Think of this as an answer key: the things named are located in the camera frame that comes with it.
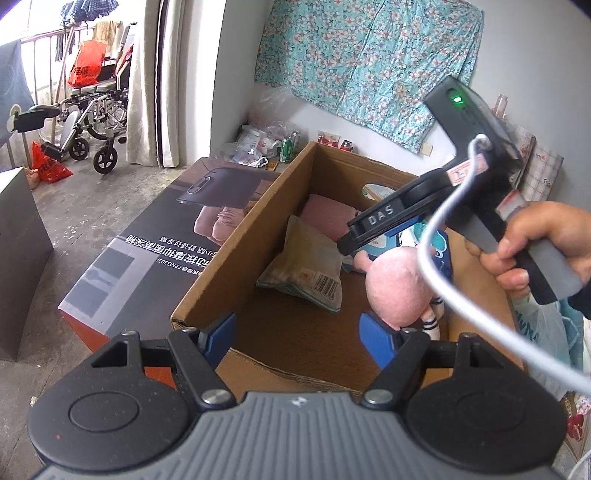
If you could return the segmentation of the person's right hand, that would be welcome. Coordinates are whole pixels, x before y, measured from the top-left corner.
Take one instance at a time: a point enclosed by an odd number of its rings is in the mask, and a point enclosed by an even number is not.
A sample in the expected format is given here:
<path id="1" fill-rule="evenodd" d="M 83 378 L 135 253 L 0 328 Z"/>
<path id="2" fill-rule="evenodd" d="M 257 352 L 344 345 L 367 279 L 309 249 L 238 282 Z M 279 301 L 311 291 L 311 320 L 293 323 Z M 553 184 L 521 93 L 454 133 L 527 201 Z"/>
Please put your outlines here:
<path id="1" fill-rule="evenodd" d="M 510 218 L 495 253 L 487 254 L 470 241 L 465 246 L 510 297 L 525 298 L 530 294 L 529 274 L 517 266 L 515 255 L 540 238 L 550 240 L 582 283 L 589 283 L 590 213 L 574 206 L 553 201 L 531 203 Z"/>

